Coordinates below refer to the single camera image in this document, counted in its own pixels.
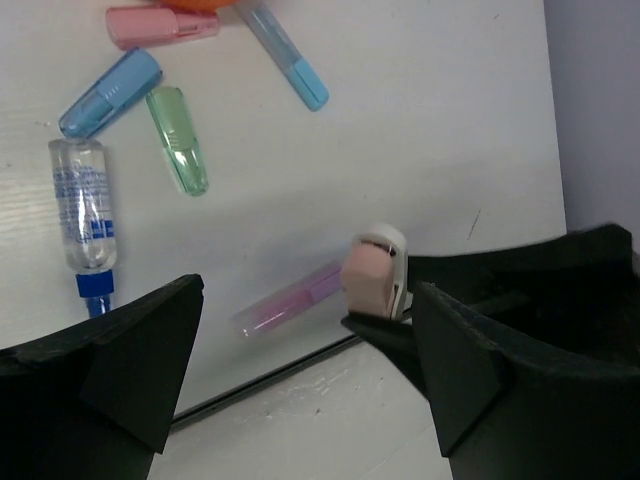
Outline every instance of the small clear bottle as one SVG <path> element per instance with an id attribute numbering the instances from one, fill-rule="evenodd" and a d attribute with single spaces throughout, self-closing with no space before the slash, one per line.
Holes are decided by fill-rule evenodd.
<path id="1" fill-rule="evenodd" d="M 116 239 L 104 147 L 91 139 L 49 143 L 67 264 L 90 317 L 111 309 Z"/>

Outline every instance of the pink eraser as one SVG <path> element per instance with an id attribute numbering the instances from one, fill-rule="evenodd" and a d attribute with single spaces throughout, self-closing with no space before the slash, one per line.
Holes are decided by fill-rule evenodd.
<path id="1" fill-rule="evenodd" d="M 215 13 L 183 12 L 154 5 L 112 7 L 105 18 L 111 40 L 122 50 L 210 37 L 220 29 Z"/>
<path id="2" fill-rule="evenodd" d="M 350 312 L 390 317 L 393 307 L 393 260 L 381 248 L 354 245 L 340 275 Z"/>

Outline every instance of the bottle label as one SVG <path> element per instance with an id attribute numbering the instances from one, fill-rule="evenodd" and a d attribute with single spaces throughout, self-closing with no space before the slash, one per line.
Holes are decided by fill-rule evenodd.
<path id="1" fill-rule="evenodd" d="M 114 236 L 105 172 L 90 166 L 58 167 L 53 181 L 66 240 L 87 243 Z"/>

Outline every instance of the blue pen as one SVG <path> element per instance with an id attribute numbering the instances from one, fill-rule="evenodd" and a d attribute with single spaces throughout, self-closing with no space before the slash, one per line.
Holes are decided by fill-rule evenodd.
<path id="1" fill-rule="evenodd" d="M 89 138 L 116 120 L 155 87 L 158 62 L 144 50 L 128 51 L 60 117 L 67 138 Z"/>
<path id="2" fill-rule="evenodd" d="M 271 11 L 260 0 L 239 0 L 234 7 L 307 107 L 313 112 L 322 108 L 329 100 L 327 88 Z"/>

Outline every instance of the pink pen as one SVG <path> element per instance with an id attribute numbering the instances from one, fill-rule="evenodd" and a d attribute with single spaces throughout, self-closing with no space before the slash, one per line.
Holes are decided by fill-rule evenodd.
<path id="1" fill-rule="evenodd" d="M 315 271 L 299 282 L 237 313 L 231 324 L 245 337 L 254 337 L 282 325 L 342 290 L 339 263 Z"/>
<path id="2" fill-rule="evenodd" d="M 111 40 L 122 50 L 210 37 L 220 28 L 215 13 L 183 12 L 156 5 L 112 7 L 105 19 Z"/>

